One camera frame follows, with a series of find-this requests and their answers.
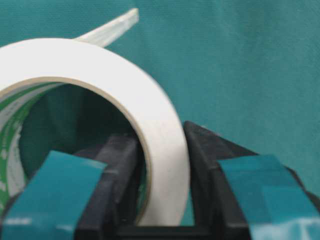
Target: tape roll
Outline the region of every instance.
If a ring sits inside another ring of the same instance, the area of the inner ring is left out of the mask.
[[[189,191],[188,148],[177,113],[156,81],[115,53],[72,39],[32,39],[4,46],[0,48],[0,67],[2,102],[31,88],[43,88],[44,93],[68,83],[114,104],[136,131],[146,159],[147,196],[138,224],[180,223]],[[14,114],[10,109],[36,101],[32,94],[20,99],[6,108],[7,114],[0,114],[0,123]]]

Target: tape strip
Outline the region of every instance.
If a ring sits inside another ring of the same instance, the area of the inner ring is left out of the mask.
[[[5,216],[1,239],[72,240],[106,166],[51,151]]]
[[[318,240],[320,215],[272,155],[219,160],[253,240]]]

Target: teal fabric background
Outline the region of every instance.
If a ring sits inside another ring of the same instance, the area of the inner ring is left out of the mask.
[[[319,1],[2,0],[0,46],[74,38],[130,8],[139,8],[140,22],[109,50],[153,76],[182,121],[275,154],[320,195]],[[51,148],[71,153],[129,129],[109,103],[64,86],[26,120],[24,166],[30,173]]]

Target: black plastic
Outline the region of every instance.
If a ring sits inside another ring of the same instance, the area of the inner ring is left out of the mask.
[[[103,239],[120,223],[133,224],[137,215],[139,141],[135,136],[112,135],[105,144],[75,153],[107,163],[101,178],[77,224],[74,239]]]
[[[76,240],[250,240],[249,226],[217,160],[257,153],[187,121],[195,226],[134,226],[144,164],[137,136],[111,136],[75,155],[108,163],[77,224]],[[296,172],[292,176],[304,189]],[[320,200],[307,196],[320,212]]]
[[[217,160],[257,153],[192,122],[184,124],[184,131],[190,155],[191,193],[196,224],[209,224],[217,239],[250,240],[249,225]],[[287,169],[304,189],[296,172]],[[306,194],[320,212],[319,199],[308,192]]]

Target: teal tape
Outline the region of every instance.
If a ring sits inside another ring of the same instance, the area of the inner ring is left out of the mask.
[[[320,215],[272,155],[219,161],[253,240],[319,240]]]
[[[7,213],[2,240],[72,240],[105,163],[51,151]]]

